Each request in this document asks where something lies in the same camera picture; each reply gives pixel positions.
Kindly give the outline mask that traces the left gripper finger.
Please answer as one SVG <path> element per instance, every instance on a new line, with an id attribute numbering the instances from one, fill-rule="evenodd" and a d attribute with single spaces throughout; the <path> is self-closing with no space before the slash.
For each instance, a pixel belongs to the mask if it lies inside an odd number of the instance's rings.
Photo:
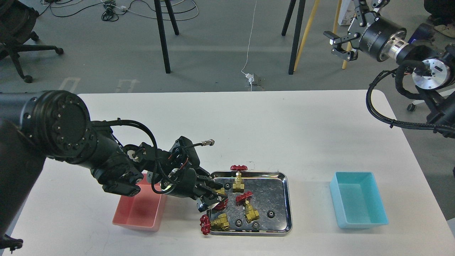
<path id="1" fill-rule="evenodd" d="M 216 206 L 218 203 L 223 202 L 224 200 L 225 200 L 224 193 L 212 191 L 208 194 L 204 194 L 196 198 L 198 211 L 199 212 L 207 211 L 213 208 L 213 205 Z"/>
<path id="2" fill-rule="evenodd" d="M 199 174 L 199 188 L 202 190 L 219 190 L 224 188 L 223 183 L 214 181 L 213 177 L 210 174 Z"/>

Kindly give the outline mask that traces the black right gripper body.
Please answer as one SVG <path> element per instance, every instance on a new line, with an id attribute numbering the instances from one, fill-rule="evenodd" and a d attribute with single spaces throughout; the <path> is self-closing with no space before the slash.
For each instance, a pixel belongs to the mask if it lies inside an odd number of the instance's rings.
<path id="1" fill-rule="evenodd" d="M 388 58 L 396 59 L 398 52 L 407 44 L 404 41 L 406 34 L 407 30 L 404 27 L 377 17 L 364 31 L 359 42 L 359 50 L 378 62 Z"/>

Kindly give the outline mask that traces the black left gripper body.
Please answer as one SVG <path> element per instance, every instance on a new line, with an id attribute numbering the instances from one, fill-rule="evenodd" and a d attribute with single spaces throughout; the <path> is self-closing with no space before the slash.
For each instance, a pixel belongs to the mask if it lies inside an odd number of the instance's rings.
<path id="1" fill-rule="evenodd" d="M 207 193 L 205 182 L 209 180 L 209 176 L 210 173 L 201 167 L 196 169 L 190 167 L 179 176 L 179 182 L 172 184 L 171 188 L 163 191 L 163 194 L 179 198 L 201 198 Z"/>

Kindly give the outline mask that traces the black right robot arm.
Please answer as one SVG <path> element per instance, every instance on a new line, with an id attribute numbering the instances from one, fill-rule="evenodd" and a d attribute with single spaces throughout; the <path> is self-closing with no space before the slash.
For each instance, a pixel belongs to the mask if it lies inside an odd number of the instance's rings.
<path id="1" fill-rule="evenodd" d="M 444 98 L 438 93 L 438 89 L 454 83 L 454 44 L 448 44 L 445 52 L 439 52 L 427 45 L 406 42 L 406 29 L 380 15 L 380 9 L 388 3 L 388 0 L 377 0 L 372 4 L 373 10 L 370 10 L 365 0 L 355 0 L 348 34 L 337 36 L 331 31 L 324 32 L 330 39 L 331 52 L 348 62 L 357 59 L 358 51 L 378 62 L 388 58 L 395 60 L 398 65 L 395 70 L 382 71 L 369 85 L 366 94 L 369 113 L 390 128 L 432 130 L 446 138 L 454 138 L 454 94 Z M 398 93 L 426 103 L 430 110 L 426 123 L 391 119 L 374 108 L 372 91 L 388 75 L 394 76 Z"/>

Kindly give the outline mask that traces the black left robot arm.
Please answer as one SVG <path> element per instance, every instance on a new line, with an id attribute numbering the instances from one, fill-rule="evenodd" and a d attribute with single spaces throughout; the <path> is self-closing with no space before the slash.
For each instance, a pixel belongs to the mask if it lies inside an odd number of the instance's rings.
<path id="1" fill-rule="evenodd" d="M 169 151 L 161 150 L 142 123 L 91 121 L 83 100 L 65 90 L 1 94 L 1 249 L 23 246 L 6 231 L 47 158 L 86 167 L 105 192 L 128 197 L 141 191 L 146 170 L 153 192 L 191 198 L 203 212 L 228 199 L 195 151 L 213 144 L 181 136 Z"/>

